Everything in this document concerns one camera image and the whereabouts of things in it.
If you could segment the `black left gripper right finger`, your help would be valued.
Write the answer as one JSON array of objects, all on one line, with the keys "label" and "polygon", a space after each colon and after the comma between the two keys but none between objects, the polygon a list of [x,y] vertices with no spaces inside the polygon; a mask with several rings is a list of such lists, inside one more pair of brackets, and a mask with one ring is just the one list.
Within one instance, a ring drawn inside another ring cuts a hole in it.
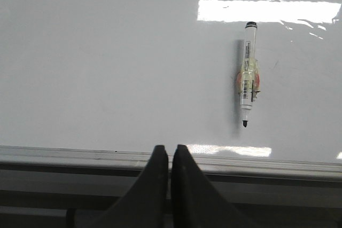
[{"label": "black left gripper right finger", "polygon": [[174,227],[259,227],[219,194],[185,145],[173,156],[170,191]]}]

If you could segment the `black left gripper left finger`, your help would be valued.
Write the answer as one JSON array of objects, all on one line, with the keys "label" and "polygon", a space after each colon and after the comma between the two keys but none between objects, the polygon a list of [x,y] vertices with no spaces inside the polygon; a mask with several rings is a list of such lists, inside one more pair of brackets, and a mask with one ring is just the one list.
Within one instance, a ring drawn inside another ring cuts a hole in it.
[{"label": "black left gripper left finger", "polygon": [[157,145],[128,192],[86,227],[163,227],[167,187],[168,155]]}]

